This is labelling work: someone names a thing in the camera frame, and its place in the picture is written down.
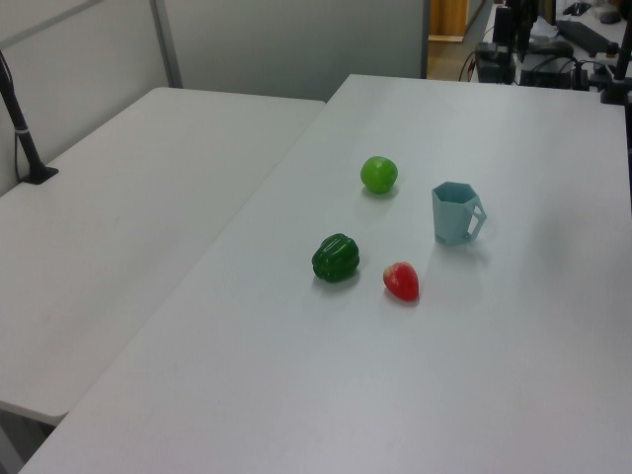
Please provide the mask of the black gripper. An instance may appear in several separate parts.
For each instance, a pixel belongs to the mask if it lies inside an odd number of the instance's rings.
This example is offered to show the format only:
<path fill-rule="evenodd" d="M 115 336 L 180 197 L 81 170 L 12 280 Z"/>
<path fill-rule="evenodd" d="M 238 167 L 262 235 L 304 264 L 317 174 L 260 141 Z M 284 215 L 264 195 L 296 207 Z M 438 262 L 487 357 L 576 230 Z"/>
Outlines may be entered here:
<path fill-rule="evenodd" d="M 514 21 L 521 21 L 515 29 L 515 49 L 528 50 L 532 23 L 538 17 L 538 0 L 505 0 L 498 7 L 494 21 L 494 43 L 509 45 L 513 37 Z"/>

